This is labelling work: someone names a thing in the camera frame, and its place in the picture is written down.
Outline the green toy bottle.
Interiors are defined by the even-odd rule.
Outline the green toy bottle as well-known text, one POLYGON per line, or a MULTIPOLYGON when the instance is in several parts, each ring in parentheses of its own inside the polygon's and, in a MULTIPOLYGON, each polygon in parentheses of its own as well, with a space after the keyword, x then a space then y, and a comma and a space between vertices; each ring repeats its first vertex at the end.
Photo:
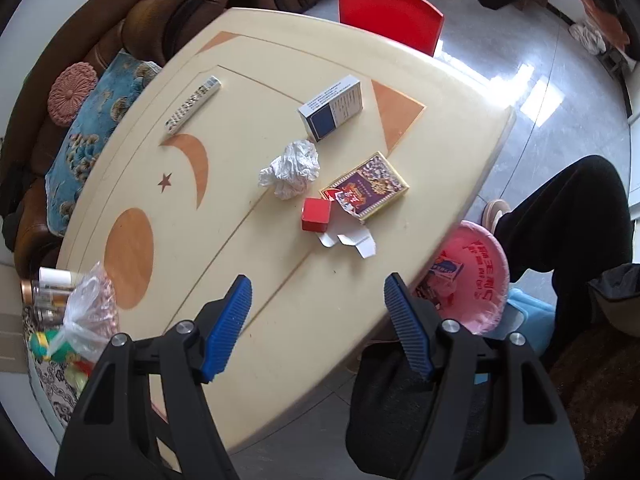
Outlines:
POLYGON ((77 354, 67 342, 52 352, 52 340, 57 334, 58 330, 45 330, 31 334, 28 341, 29 349, 37 361, 61 365, 66 382, 77 393, 81 393, 87 385, 93 364, 77 354))

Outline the plastic bag of peanuts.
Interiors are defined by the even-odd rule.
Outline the plastic bag of peanuts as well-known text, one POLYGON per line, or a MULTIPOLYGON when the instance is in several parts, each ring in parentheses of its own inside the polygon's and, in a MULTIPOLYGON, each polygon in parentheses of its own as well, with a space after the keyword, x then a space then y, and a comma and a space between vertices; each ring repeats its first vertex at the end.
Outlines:
POLYGON ((97 262, 84 275, 67 300, 63 322, 49 342, 46 357, 70 347, 70 352, 90 363, 96 363, 119 332, 119 316, 115 286, 102 262, 97 262))

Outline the cream coffee table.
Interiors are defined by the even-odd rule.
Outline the cream coffee table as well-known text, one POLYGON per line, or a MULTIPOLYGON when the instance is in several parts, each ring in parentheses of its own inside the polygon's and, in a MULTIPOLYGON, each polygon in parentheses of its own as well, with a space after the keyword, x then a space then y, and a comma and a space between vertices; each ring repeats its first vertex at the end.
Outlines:
POLYGON ((253 304, 227 369, 205 387, 224 445, 239 451, 304 400, 385 318, 384 278, 420 278, 464 217, 513 124, 490 84, 340 23, 231 9, 179 51, 128 110, 92 170, 58 266, 102 262, 131 337, 163 333, 224 296, 239 274, 253 304), (169 115, 210 75, 220 90, 176 134, 169 115), (325 248, 300 198, 258 184, 306 130, 298 108, 345 76, 363 110, 318 146, 314 188, 381 152, 409 191, 368 221, 376 254, 325 248))

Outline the white remote control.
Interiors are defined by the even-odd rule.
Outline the white remote control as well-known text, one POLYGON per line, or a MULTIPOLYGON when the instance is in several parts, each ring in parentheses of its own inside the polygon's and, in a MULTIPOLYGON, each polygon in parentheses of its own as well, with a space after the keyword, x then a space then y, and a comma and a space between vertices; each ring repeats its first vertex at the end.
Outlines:
POLYGON ((176 134, 180 127, 187 122, 208 99, 214 96, 220 88, 220 80, 214 75, 210 75, 169 115, 165 122, 165 133, 168 134, 168 136, 176 134))

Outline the blue floral cushion cover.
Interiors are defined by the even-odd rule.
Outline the blue floral cushion cover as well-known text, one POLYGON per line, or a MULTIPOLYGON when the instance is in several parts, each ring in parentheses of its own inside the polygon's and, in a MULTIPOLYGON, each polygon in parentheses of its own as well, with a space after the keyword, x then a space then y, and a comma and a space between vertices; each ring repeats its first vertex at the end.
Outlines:
POLYGON ((130 106, 162 68, 121 50, 107 67, 66 132, 44 177, 49 231, 65 235, 70 217, 108 139, 130 106))

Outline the person's black trouser leg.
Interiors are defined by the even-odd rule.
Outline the person's black trouser leg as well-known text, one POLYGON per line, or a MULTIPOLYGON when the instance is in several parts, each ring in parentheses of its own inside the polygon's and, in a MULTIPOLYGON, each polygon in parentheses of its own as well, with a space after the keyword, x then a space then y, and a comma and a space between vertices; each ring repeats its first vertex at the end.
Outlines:
POLYGON ((532 270, 553 281, 588 282, 631 262, 627 197, 615 167, 600 155, 567 166, 495 223, 512 282, 532 270))

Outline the pink lined trash bin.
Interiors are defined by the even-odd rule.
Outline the pink lined trash bin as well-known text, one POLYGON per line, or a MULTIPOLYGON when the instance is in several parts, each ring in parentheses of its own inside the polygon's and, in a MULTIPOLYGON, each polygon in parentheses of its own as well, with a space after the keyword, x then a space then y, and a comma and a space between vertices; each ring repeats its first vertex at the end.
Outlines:
POLYGON ((430 300, 442 318, 484 335, 501 321, 509 283, 508 262, 498 240, 482 226, 464 220, 413 293, 430 300))

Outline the purple patterned card box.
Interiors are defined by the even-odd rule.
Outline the purple patterned card box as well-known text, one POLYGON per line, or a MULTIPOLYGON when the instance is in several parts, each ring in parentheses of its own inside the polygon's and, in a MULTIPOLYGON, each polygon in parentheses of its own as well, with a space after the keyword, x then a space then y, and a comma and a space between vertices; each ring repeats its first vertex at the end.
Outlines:
POLYGON ((381 152, 349 170, 324 188, 321 197, 331 204, 326 232, 318 239, 325 248, 337 243, 356 249, 361 258, 376 254, 376 243, 366 221, 409 191, 410 186, 381 152))

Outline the pink round crochet pillow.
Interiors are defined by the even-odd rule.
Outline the pink round crochet pillow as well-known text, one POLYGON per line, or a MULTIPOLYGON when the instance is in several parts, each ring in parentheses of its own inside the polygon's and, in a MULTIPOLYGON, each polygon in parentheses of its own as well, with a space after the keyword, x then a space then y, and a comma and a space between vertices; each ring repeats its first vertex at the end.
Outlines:
POLYGON ((97 82, 98 74, 87 62, 78 62, 63 70, 52 84, 47 99, 52 122, 60 127, 70 126, 97 82))

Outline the white tissue paper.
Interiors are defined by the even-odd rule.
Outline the white tissue paper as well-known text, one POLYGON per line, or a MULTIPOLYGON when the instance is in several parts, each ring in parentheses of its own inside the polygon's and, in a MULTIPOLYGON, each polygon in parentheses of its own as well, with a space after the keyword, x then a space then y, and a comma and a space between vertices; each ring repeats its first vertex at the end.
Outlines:
POLYGON ((288 144, 283 153, 259 171, 258 184, 272 188, 280 200, 290 200, 308 191, 320 174, 316 146, 308 140, 288 144))

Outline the red plastic stool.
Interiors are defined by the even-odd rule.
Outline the red plastic stool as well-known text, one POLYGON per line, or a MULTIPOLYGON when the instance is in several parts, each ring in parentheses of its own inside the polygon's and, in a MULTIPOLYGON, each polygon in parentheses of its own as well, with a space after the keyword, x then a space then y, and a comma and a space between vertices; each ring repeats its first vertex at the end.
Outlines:
POLYGON ((338 0, 338 18, 431 56, 445 21, 427 0, 338 0))

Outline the glass jar with copper lid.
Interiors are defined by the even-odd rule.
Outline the glass jar with copper lid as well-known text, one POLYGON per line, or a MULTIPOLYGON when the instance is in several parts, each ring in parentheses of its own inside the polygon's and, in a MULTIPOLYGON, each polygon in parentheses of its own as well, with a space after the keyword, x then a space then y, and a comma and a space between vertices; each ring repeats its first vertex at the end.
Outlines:
POLYGON ((70 294, 84 276, 67 270, 40 268, 36 280, 21 280, 24 306, 38 326, 61 325, 70 294))

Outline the blue and white carton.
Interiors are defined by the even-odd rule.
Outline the blue and white carton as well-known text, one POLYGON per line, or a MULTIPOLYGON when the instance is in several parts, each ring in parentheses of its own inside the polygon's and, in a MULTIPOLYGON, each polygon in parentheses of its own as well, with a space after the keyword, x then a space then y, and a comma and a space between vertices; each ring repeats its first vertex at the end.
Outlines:
POLYGON ((363 110, 361 81, 348 75, 298 108, 307 133, 322 141, 363 110))

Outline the brown leather sofa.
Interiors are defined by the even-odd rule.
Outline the brown leather sofa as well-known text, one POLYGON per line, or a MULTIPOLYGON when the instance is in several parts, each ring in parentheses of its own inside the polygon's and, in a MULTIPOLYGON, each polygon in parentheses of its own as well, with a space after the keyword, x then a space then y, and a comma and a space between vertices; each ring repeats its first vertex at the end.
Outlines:
POLYGON ((55 263, 61 241, 44 213, 44 176, 66 128, 48 111, 55 79, 76 62, 103 74, 120 50, 165 65, 182 47, 232 6, 304 12, 319 0, 89 0, 56 32, 28 73, 3 129, 2 236, 16 273, 29 278, 55 263))

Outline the small red cardboard box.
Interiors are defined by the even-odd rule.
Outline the small red cardboard box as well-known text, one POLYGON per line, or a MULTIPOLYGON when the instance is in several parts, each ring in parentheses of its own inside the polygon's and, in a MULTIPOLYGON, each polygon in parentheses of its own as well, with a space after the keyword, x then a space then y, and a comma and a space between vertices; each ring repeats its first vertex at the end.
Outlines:
POLYGON ((324 233, 329 227, 332 203, 325 198, 306 197, 300 215, 303 231, 324 233))

